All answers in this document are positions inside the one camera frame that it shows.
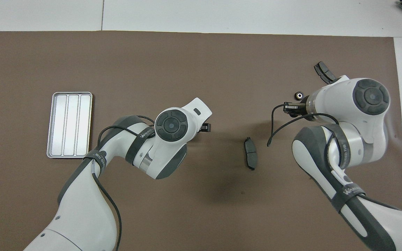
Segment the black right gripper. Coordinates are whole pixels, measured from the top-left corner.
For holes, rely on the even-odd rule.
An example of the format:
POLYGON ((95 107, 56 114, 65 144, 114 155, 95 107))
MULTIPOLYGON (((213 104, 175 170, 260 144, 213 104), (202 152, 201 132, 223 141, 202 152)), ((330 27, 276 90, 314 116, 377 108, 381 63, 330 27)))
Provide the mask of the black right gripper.
MULTIPOLYGON (((297 116, 307 115, 308 111, 306 108, 307 99, 302 99, 300 102, 291 103, 284 102, 283 103, 283 111, 284 113, 291 113, 291 117, 295 118, 297 116)), ((199 132, 211 132, 211 124, 203 123, 199 129, 199 132)))

